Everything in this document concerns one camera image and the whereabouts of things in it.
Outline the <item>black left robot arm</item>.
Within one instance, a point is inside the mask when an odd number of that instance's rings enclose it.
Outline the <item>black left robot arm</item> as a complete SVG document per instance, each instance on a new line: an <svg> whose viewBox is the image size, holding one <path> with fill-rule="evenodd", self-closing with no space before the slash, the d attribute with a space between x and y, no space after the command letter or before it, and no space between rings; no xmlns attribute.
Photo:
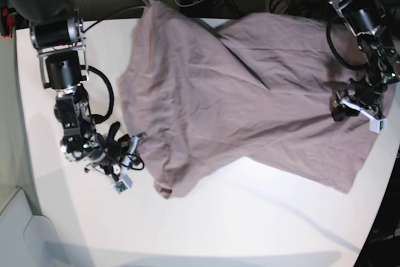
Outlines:
<svg viewBox="0 0 400 267"><path fill-rule="evenodd" d="M360 80L350 79L346 87L336 92L332 118L341 122L345 118L365 115L372 121L384 119L383 94L388 86L399 82L394 65L399 53L388 28L386 11L380 0L328 0L336 16L328 22L326 37L335 58L352 71L364 72ZM331 29L334 21L341 21L356 38L359 50L367 57L360 65L348 63L334 48Z"/></svg>

